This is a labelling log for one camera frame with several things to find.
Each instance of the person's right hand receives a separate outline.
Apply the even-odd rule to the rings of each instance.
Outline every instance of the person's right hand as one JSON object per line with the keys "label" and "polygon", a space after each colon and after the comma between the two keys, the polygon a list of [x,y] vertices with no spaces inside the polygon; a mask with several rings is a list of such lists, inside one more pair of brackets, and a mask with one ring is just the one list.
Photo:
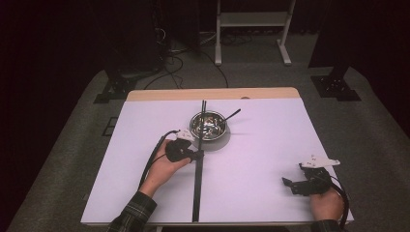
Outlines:
{"label": "person's right hand", "polygon": [[310,208],[315,220],[339,220],[343,215],[343,199],[333,188],[310,196]]}

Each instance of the stainless steel bowl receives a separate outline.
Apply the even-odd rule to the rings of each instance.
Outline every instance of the stainless steel bowl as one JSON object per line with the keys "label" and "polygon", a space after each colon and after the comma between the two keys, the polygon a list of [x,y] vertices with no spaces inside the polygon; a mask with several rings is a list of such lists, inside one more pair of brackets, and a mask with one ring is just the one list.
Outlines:
{"label": "stainless steel bowl", "polygon": [[201,113],[197,113],[190,120],[190,132],[199,139],[201,125],[204,125],[203,141],[213,141],[221,138],[227,129],[227,122],[221,123],[225,118],[215,111],[205,111],[204,121],[201,123]]}

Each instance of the plaid sleeve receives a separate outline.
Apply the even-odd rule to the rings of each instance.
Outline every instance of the plaid sleeve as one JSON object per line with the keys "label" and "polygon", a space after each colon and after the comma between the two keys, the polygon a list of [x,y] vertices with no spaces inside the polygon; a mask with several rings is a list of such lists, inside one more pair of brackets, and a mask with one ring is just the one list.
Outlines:
{"label": "plaid sleeve", "polygon": [[157,203],[142,192],[137,192],[124,208],[121,215],[108,226],[107,232],[142,231]]}

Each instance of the person's left hand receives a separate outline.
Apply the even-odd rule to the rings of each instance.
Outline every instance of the person's left hand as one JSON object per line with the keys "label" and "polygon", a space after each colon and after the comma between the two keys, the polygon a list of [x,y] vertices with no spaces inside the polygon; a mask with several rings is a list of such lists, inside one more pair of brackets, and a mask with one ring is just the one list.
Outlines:
{"label": "person's left hand", "polygon": [[157,189],[165,184],[178,169],[190,163],[189,158],[171,162],[164,156],[166,144],[170,141],[169,139],[163,141],[154,157],[155,161],[148,172],[147,178],[139,189],[140,192],[150,197],[153,197]]}

